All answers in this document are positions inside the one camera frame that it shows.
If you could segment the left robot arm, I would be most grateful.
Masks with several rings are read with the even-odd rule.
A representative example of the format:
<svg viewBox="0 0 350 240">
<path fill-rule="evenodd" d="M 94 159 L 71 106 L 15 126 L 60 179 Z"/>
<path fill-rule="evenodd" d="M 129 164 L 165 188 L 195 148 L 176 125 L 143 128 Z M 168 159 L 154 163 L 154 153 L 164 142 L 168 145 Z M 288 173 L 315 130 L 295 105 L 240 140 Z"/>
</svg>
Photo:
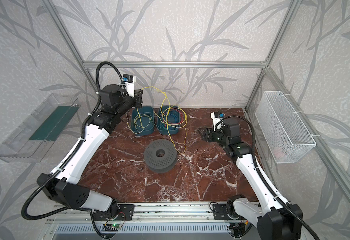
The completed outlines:
<svg viewBox="0 0 350 240">
<path fill-rule="evenodd" d="M 112 67 L 120 82 L 101 88 L 99 74 L 103 66 Z M 110 218 L 116 217 L 120 208 L 112 197 L 92 191 L 78 184 L 81 176 L 101 144 L 112 134 L 121 122 L 122 116 L 132 108 L 141 108 L 143 90 L 135 90 L 134 77 L 122 75 L 111 62 L 101 62 L 96 68 L 96 94 L 98 101 L 81 126 L 81 136 L 65 158 L 49 173 L 38 178 L 38 188 L 25 201 L 21 216 L 25 220 L 40 220 L 65 210 L 73 209 L 102 212 Z M 62 208 L 49 213 L 32 216 L 28 208 L 32 200 L 40 193 Z"/>
</svg>

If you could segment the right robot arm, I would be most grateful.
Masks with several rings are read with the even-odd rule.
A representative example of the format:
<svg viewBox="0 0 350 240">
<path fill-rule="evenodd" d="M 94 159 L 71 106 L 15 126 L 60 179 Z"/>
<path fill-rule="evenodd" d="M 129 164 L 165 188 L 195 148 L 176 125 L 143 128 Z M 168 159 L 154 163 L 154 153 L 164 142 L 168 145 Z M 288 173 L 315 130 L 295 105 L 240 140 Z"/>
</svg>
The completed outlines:
<svg viewBox="0 0 350 240">
<path fill-rule="evenodd" d="M 299 240 L 302 229 L 306 229 L 317 240 L 318 234 L 303 220 L 303 212 L 297 204 L 290 202 L 277 190 L 256 159 L 255 140 L 252 145 L 242 141 L 238 120 L 241 116 L 211 113 L 213 126 L 199 128 L 203 141 L 217 143 L 244 174 L 259 200 L 255 205 L 243 196 L 227 201 L 228 216 L 234 220 L 243 217 L 257 228 L 263 240 Z"/>
</svg>

